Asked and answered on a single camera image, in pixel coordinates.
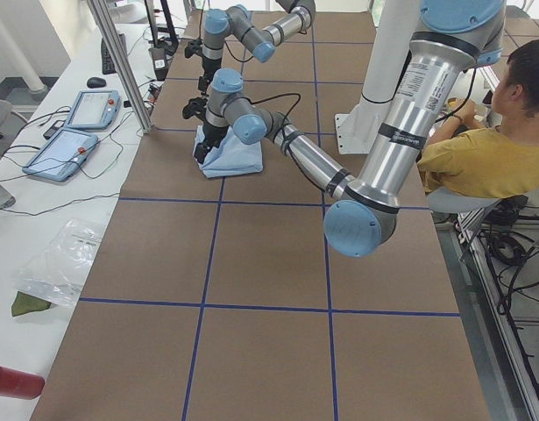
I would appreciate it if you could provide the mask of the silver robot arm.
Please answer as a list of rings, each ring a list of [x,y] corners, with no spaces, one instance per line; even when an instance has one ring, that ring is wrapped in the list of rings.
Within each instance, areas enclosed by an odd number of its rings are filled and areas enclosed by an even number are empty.
[[[332,159],[290,121],[244,92],[242,75],[222,64],[234,37],[258,61],[316,20],[311,1],[285,1],[283,18],[258,28],[236,5],[211,9],[188,54],[202,59],[201,96],[190,101],[201,124],[195,160],[209,178],[261,169],[260,143],[270,140],[307,179],[333,199],[323,222],[325,238],[350,257],[373,253],[394,233],[399,194],[458,76],[500,58],[506,16],[502,1],[388,1],[373,43],[359,104],[340,115],[337,133],[349,152],[364,156],[357,175]]]
[[[227,10],[211,9],[202,22],[200,36],[195,41],[196,54],[202,58],[203,75],[199,77],[198,89],[206,93],[215,72],[222,67],[223,49],[226,39],[235,37],[252,57],[260,62],[268,61],[277,46],[293,35],[306,32],[314,23],[316,4],[313,1],[279,1],[278,5],[287,13],[283,18],[259,29],[252,22],[252,14],[241,4]]]

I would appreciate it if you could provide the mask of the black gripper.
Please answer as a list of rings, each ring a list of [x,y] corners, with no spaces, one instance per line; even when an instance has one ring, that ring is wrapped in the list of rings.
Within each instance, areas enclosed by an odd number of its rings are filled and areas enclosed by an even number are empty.
[[[215,72],[219,69],[219,59],[210,59],[206,56],[202,57],[203,75],[199,77],[198,89],[202,93],[206,93],[211,84]]]
[[[204,140],[194,150],[194,158],[200,165],[205,162],[208,152],[213,147],[220,147],[222,140],[228,132],[228,126],[216,126],[211,123],[204,123],[202,131]]]

